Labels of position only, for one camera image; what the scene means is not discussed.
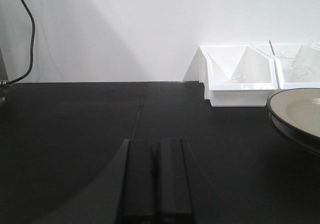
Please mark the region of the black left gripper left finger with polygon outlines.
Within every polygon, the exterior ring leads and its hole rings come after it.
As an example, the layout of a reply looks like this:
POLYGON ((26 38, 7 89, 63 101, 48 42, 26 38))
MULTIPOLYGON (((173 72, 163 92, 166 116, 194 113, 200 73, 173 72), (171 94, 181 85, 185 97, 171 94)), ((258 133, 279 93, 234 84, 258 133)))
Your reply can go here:
POLYGON ((154 156, 148 142, 124 139, 107 167, 39 224, 153 224, 154 156))

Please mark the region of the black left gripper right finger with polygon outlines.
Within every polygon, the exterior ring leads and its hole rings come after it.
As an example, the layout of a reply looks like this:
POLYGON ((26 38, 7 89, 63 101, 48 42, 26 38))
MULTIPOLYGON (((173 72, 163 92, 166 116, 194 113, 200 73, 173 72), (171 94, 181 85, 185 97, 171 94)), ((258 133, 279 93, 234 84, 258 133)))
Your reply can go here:
POLYGON ((160 223, 240 223, 222 181, 201 165, 186 139, 162 138, 155 158, 156 209, 160 223))

